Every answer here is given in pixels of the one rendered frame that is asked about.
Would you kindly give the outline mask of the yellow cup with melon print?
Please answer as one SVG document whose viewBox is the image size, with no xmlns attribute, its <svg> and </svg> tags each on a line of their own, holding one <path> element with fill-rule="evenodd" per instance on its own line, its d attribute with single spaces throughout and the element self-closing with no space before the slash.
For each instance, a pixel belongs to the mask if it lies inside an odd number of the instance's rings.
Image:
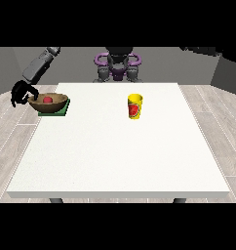
<svg viewBox="0 0 236 250">
<path fill-rule="evenodd" d="M 128 111 L 131 119 L 139 119 L 142 101 L 143 97 L 140 94 L 130 94 L 128 96 Z"/>
</svg>

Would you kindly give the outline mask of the brown wooden bowl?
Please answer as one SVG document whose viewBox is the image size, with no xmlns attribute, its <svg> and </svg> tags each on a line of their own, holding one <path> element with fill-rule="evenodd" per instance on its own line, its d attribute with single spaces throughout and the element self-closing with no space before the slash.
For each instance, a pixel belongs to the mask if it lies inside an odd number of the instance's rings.
<svg viewBox="0 0 236 250">
<path fill-rule="evenodd" d="M 51 103 L 44 103 L 44 99 L 50 97 L 53 101 Z M 41 113 L 55 113 L 64 108 L 68 100 L 68 96 L 64 94 L 57 93 L 45 93 L 39 94 L 37 100 L 31 96 L 28 98 L 29 104 Z"/>
</svg>

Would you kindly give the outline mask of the green square pad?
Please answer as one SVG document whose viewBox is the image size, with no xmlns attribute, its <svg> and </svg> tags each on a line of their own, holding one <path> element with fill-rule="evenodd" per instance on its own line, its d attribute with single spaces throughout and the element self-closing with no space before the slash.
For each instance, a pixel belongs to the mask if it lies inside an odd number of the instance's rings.
<svg viewBox="0 0 236 250">
<path fill-rule="evenodd" d="M 42 112 L 38 112 L 38 116 L 65 116 L 69 104 L 70 104 L 70 99 L 67 100 L 65 106 L 61 110 L 59 110 L 57 112 L 54 112 L 54 113 L 42 113 Z"/>
</svg>

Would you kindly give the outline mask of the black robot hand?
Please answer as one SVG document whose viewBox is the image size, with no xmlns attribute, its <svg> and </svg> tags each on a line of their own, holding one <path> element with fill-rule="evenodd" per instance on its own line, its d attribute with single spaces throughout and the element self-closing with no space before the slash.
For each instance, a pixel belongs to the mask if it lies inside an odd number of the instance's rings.
<svg viewBox="0 0 236 250">
<path fill-rule="evenodd" d="M 11 91 L 12 106 L 16 106 L 16 104 L 26 104 L 29 98 L 28 93 L 31 93 L 34 96 L 34 100 L 37 100 L 39 95 L 38 90 L 24 80 L 18 81 Z"/>
<path fill-rule="evenodd" d="M 192 51 L 196 54 L 202 54 L 207 56 L 219 56 L 220 52 L 216 50 L 215 47 L 181 47 L 183 51 Z"/>
</svg>

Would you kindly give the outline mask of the grey purple-ringed robot trunk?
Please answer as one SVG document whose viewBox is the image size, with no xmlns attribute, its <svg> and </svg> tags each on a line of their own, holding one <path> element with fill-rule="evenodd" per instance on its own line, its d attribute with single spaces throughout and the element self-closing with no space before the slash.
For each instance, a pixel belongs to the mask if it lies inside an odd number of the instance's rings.
<svg viewBox="0 0 236 250">
<path fill-rule="evenodd" d="M 133 47 L 106 47 L 105 53 L 95 56 L 94 63 L 98 67 L 95 82 L 107 82 L 109 77 L 120 82 L 126 77 L 129 82 L 141 83 L 138 78 L 141 56 L 133 52 Z"/>
</svg>

